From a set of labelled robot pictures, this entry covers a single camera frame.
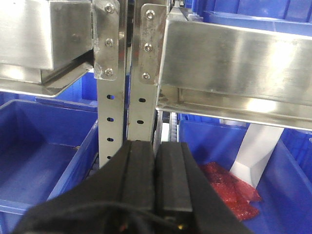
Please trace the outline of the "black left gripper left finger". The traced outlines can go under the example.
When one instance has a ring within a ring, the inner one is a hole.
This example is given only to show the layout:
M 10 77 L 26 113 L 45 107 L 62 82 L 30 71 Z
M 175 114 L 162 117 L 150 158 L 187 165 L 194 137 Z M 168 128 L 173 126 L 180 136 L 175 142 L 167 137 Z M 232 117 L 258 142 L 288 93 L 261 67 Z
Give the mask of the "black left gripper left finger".
M 151 234 L 154 153 L 128 141 L 94 175 L 29 209 L 16 234 Z

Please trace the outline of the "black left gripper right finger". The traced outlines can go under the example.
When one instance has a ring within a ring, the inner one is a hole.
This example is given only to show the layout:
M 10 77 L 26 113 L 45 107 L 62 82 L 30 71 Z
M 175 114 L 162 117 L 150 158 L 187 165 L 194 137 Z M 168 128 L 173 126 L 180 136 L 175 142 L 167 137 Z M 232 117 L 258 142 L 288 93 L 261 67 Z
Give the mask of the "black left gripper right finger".
M 188 145 L 164 142 L 156 155 L 156 212 L 186 234 L 250 234 L 212 188 Z

